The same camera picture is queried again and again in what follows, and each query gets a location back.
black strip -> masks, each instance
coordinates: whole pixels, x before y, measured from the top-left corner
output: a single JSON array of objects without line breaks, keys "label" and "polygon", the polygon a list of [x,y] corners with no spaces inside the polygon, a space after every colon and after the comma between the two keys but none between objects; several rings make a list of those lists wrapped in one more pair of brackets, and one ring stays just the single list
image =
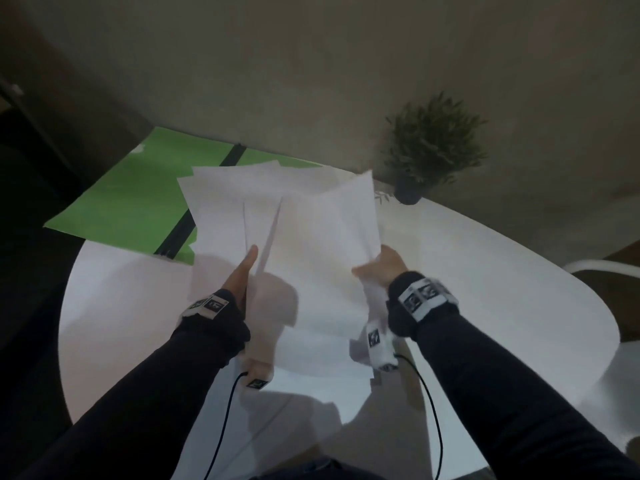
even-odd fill
[{"label": "black strip", "polygon": [[[236,166],[245,150],[246,146],[235,144],[234,147],[229,150],[225,159],[222,160],[220,166]],[[163,243],[160,244],[155,254],[174,259],[195,228],[196,223],[193,220],[191,211],[187,209],[178,221],[178,224],[173,227]]]}]

white chair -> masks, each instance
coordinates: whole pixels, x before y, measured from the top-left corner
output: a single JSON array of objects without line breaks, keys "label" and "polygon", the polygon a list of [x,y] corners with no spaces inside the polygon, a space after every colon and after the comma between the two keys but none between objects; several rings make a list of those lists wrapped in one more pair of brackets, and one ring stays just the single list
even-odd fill
[{"label": "white chair", "polygon": [[[613,261],[585,259],[564,266],[569,273],[587,269],[640,278],[640,267]],[[577,409],[622,451],[640,436],[640,340],[620,344],[609,368]]]}]

potted plant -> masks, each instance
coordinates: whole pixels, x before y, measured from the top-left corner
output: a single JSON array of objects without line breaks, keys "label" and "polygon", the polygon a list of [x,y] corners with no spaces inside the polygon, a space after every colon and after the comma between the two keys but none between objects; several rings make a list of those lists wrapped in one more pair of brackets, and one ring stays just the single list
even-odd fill
[{"label": "potted plant", "polygon": [[426,106],[407,104],[393,120],[387,164],[396,169],[398,201],[413,205],[434,185],[454,181],[454,174],[480,166],[486,157],[476,142],[476,129],[486,121],[468,112],[462,101],[444,92]]}]

black cable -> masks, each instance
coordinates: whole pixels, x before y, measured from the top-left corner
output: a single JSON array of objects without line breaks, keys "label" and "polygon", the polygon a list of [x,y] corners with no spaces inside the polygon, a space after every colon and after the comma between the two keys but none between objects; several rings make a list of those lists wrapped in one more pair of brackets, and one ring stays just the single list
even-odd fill
[{"label": "black cable", "polygon": [[409,359],[407,359],[407,357],[405,357],[404,355],[401,355],[401,354],[394,354],[394,357],[401,358],[402,360],[404,360],[407,364],[409,364],[411,366],[413,371],[416,374],[418,374],[418,377],[420,378],[420,382],[422,383],[422,386],[424,386],[424,390],[427,391],[427,396],[429,397],[429,402],[431,403],[431,411],[433,411],[433,418],[436,420],[436,429],[438,430],[438,441],[440,441],[440,460],[438,462],[438,471],[436,472],[436,476],[434,476],[434,478],[433,478],[433,480],[438,480],[438,478],[440,477],[440,470],[442,469],[442,454],[444,452],[444,448],[442,446],[442,433],[440,432],[440,423],[438,422],[438,415],[436,414],[436,407],[433,405],[433,398],[431,397],[431,393],[429,392],[429,388],[427,387],[427,384],[425,384],[424,379],[422,379],[422,376],[420,375],[420,372],[418,372],[418,369],[413,364],[413,362],[411,362]]},{"label": "black cable", "polygon": [[213,468],[213,463],[218,456],[218,451],[220,450],[220,445],[222,444],[222,437],[225,435],[225,428],[227,427],[227,419],[229,419],[229,410],[231,409],[231,400],[234,398],[234,391],[236,390],[236,385],[238,381],[242,379],[244,376],[248,375],[249,372],[243,372],[238,377],[236,377],[236,382],[234,382],[233,387],[231,387],[231,394],[229,395],[229,403],[227,404],[227,413],[225,414],[225,421],[222,423],[222,431],[220,431],[220,439],[218,440],[218,446],[216,447],[216,452],[213,453],[213,460],[211,460],[211,464],[209,465],[209,469],[207,470],[207,474],[204,475],[204,480],[207,480],[209,474],[211,473],[211,469]]}]

wall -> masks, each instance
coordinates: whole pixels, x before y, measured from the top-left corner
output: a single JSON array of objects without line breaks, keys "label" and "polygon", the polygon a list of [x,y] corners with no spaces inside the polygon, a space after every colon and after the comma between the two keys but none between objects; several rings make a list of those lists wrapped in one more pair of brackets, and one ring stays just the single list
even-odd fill
[{"label": "wall", "polygon": [[640,0],[0,0],[0,72],[90,177],[160,125],[388,180],[384,117],[446,89],[490,120],[491,158],[431,197],[565,262],[640,237],[638,19]]}]

